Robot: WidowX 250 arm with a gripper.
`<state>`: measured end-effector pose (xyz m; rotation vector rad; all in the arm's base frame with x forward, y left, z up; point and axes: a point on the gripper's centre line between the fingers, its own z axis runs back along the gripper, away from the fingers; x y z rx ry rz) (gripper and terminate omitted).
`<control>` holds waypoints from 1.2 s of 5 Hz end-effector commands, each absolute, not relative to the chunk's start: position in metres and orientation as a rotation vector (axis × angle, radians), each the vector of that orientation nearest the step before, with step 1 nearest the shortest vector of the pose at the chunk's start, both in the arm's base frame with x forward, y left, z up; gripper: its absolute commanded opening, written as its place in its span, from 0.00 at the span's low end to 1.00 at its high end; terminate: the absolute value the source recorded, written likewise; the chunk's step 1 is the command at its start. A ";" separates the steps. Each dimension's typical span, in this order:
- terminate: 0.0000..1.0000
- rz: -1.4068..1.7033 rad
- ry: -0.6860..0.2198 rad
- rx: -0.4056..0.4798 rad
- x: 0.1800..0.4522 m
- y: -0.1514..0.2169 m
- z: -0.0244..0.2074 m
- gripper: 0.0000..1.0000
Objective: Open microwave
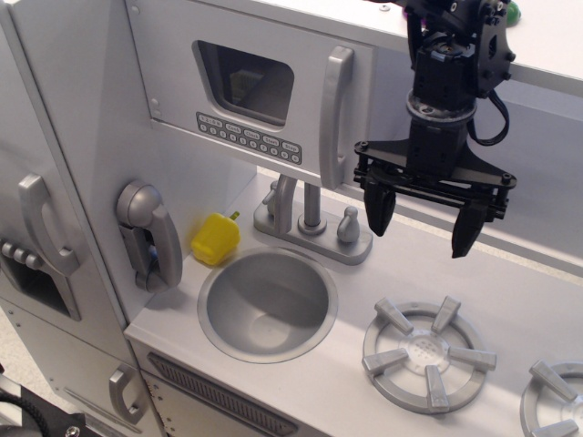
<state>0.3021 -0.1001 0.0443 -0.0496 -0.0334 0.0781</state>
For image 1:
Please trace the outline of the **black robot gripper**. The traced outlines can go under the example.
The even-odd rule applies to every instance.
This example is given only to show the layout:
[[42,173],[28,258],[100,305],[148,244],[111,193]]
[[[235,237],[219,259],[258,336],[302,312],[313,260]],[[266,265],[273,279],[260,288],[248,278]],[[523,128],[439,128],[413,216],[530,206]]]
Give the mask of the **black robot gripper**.
[[409,94],[408,138],[355,144],[354,181],[364,192],[368,225],[375,235],[384,235],[398,194],[459,209],[452,234],[453,259],[468,254],[486,221],[505,217],[508,193],[517,179],[479,158],[468,146],[470,139],[493,146],[506,136],[506,106],[499,97],[489,98],[505,120],[496,137],[477,138],[474,97],[447,108]]

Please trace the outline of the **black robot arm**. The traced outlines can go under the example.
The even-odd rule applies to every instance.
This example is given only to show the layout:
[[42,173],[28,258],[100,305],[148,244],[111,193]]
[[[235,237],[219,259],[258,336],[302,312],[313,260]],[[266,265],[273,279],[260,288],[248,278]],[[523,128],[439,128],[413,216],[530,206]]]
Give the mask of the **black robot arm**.
[[506,39],[506,1],[402,1],[414,71],[406,109],[409,136],[361,141],[354,180],[363,190],[370,230],[382,236],[399,194],[458,208],[452,256],[466,256],[483,226],[506,214],[512,174],[479,158],[475,141],[492,147],[509,126],[480,138],[474,121],[479,99],[504,120],[506,105],[496,87],[508,80],[516,56]]

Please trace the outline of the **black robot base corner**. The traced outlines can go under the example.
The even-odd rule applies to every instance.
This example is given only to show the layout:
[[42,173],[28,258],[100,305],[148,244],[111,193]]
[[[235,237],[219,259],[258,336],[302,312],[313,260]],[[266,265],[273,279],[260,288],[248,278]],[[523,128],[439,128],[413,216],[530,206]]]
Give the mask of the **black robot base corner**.
[[82,413],[67,413],[5,376],[1,367],[2,436],[96,436]]

